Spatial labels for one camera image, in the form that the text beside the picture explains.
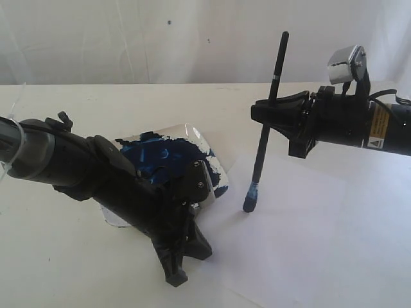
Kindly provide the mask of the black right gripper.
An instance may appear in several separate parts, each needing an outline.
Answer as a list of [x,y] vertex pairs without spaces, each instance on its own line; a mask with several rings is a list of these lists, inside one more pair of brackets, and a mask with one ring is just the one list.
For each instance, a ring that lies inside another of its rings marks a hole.
[[356,148],[381,150],[390,122],[390,106],[369,99],[369,89],[357,85],[354,94],[336,93],[332,86],[320,87],[311,95],[313,124],[296,125],[308,90],[277,98],[257,100],[250,108],[251,119],[268,125],[288,139],[288,155],[305,159],[317,141]]

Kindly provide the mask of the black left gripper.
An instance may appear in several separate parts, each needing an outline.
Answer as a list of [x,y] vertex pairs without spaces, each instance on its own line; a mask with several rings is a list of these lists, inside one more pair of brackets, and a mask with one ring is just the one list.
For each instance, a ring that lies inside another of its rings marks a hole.
[[188,200],[178,198],[176,185],[151,184],[101,135],[55,136],[48,144],[48,183],[76,201],[94,199],[152,238],[165,281],[180,286],[188,280],[184,257],[200,261],[213,254]]

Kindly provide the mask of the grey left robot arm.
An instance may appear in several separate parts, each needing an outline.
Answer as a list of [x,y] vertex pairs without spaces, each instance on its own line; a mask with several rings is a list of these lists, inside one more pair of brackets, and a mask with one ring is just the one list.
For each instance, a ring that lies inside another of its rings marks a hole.
[[170,175],[156,185],[108,139],[83,138],[72,133],[72,126],[64,112],[44,121],[2,118],[5,173],[49,184],[77,201],[96,200],[150,238],[167,283],[185,283],[183,259],[202,261],[213,252],[193,207],[213,194],[205,162],[193,161],[181,176]]

